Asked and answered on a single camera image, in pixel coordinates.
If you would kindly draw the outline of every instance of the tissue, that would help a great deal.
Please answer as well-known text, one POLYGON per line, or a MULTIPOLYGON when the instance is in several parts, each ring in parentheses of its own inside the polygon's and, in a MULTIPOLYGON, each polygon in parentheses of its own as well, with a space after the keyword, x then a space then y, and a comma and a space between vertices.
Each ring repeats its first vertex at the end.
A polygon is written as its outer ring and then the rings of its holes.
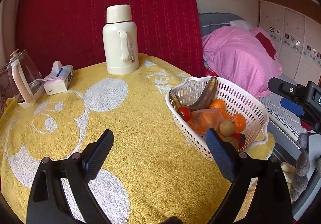
POLYGON ((49 75, 44 78, 44 89, 50 95, 67 91, 73 78, 73 66, 63 66, 60 61, 55 61, 49 75))

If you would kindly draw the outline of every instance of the thermos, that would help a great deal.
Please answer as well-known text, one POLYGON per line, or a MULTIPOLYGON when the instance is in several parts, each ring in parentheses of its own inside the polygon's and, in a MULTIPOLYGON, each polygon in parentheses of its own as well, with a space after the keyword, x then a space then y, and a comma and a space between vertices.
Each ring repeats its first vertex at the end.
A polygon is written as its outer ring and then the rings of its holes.
POLYGON ((138 64, 137 27, 129 5, 107 8, 107 24, 102 30, 107 71, 124 75, 136 71, 138 64))

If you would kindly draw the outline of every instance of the red fabric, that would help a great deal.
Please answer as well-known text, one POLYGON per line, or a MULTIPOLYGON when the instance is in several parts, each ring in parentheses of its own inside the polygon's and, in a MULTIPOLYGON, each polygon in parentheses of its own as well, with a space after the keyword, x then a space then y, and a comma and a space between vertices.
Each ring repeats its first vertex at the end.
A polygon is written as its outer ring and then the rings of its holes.
POLYGON ((203 75, 196 0, 20 0, 16 46, 27 49, 43 76, 56 60, 74 69, 104 62, 106 9, 117 4, 132 7, 139 52, 203 75))
POLYGON ((211 70, 208 70, 206 67, 204 67, 204 74, 203 76, 218 76, 218 74, 212 72, 211 70))
POLYGON ((311 131, 312 130, 312 126, 311 125, 308 125, 305 121, 301 121, 301 126, 302 128, 305 128, 307 131, 311 131))
POLYGON ((261 32, 256 35, 256 38, 261 42, 262 46, 265 48, 268 55, 274 60, 276 50, 273 47, 271 41, 264 36, 261 32))

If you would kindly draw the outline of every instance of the plastic bag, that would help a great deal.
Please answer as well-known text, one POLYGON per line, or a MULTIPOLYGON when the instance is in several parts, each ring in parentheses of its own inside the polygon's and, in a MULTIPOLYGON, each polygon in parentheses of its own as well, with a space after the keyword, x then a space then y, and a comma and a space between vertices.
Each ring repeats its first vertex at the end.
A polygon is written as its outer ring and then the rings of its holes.
POLYGON ((219 132, 219 125, 225 120, 219 109, 202 109, 192 112, 191 119, 187 124, 193 131, 205 134, 210 128, 214 128, 216 132, 219 132))

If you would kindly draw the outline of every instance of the tangerine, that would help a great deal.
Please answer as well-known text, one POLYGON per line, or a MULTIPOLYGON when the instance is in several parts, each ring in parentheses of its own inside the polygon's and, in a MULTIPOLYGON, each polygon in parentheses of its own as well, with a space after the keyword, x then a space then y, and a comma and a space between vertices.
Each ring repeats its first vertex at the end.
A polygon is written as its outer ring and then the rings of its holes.
POLYGON ((242 132, 246 127, 246 119, 241 114, 234 114, 232 115, 232 118, 234 119, 233 124, 235 126, 235 130, 237 132, 242 132))
POLYGON ((217 98, 211 103, 210 108, 217 108, 217 109, 222 109, 225 111, 226 104, 222 99, 217 98))
POLYGON ((220 109, 220 112, 221 112, 222 116, 223 116, 225 119, 228 119, 228 120, 231 120, 231 119, 232 119, 232 116, 231 116, 228 112, 226 112, 225 110, 220 109))

